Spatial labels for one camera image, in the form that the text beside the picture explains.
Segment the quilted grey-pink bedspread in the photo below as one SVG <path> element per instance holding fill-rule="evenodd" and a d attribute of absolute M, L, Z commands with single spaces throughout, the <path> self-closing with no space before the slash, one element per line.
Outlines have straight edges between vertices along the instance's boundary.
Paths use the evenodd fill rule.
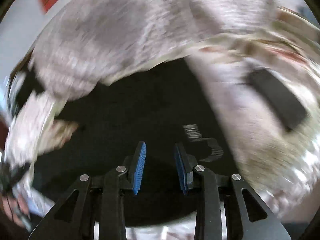
<path fill-rule="evenodd" d="M 276 0 L 60 0 L 22 63 L 31 93 L 9 126 L 11 166 L 59 146 L 50 129 L 67 101 L 162 62 L 186 57 L 217 111 L 236 163 L 279 217 L 319 183 L 319 29 Z M 307 110 L 291 133 L 245 85 L 250 64 L 269 68 Z"/>

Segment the black phone on bed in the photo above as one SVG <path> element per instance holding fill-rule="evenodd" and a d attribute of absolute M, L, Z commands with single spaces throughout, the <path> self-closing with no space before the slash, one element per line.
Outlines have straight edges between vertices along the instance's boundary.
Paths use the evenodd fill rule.
<path fill-rule="evenodd" d="M 268 102 L 285 130 L 296 129 L 308 113 L 298 98 L 266 68 L 251 71 L 249 84 Z"/>

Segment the black pants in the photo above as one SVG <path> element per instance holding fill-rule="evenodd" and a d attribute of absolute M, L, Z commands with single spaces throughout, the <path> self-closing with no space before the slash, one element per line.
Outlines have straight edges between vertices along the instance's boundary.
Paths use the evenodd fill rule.
<path fill-rule="evenodd" d="M 132 74 L 110 86 L 98 84 L 58 115 L 79 128 L 62 148 L 38 157 L 33 187 L 57 201 L 82 174 L 98 176 L 121 165 L 139 142 L 146 144 L 142 184 L 124 198 L 125 223 L 161 223 L 195 210 L 183 194 L 174 160 L 181 142 L 213 172 L 238 169 L 199 82 L 183 59 Z"/>

